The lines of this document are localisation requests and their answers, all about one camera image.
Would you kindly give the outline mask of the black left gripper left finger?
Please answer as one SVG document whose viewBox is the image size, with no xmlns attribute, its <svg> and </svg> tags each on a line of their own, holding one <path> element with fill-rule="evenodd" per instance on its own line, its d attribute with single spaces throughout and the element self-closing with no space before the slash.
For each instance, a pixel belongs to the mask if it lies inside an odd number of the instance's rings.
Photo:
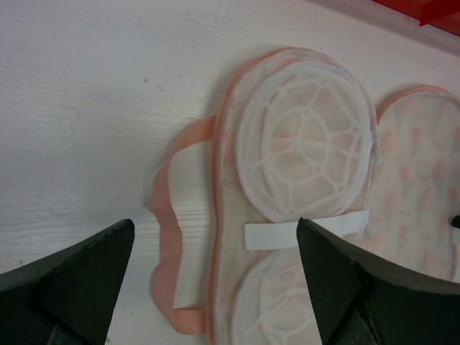
<svg viewBox="0 0 460 345">
<path fill-rule="evenodd" d="M 134 230 L 124 219 L 1 274 L 1 343 L 105 344 Z"/>
</svg>

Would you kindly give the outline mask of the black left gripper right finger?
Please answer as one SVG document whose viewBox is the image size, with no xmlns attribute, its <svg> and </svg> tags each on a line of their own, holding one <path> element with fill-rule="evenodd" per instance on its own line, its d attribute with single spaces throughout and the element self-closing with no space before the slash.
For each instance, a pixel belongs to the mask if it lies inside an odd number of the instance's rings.
<svg viewBox="0 0 460 345">
<path fill-rule="evenodd" d="M 409 270 L 308 219 L 298 246 L 322 344 L 458 344 L 459 284 Z"/>
</svg>

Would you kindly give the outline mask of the floral mesh laundry bag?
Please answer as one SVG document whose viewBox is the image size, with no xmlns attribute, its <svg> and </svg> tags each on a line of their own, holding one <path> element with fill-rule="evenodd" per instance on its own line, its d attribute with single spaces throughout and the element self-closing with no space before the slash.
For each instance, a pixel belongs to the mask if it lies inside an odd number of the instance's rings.
<svg viewBox="0 0 460 345">
<path fill-rule="evenodd" d="M 275 50 L 246 64 L 219 112 L 171 157 L 211 144 L 214 245 L 205 306 L 178 307 L 183 232 L 166 160 L 150 210 L 160 227 L 153 299 L 180 334 L 210 344 L 322 344 L 297 226 L 308 219 L 409 270 L 459 284 L 459 98 L 435 86 L 376 108 L 327 55 Z"/>
</svg>

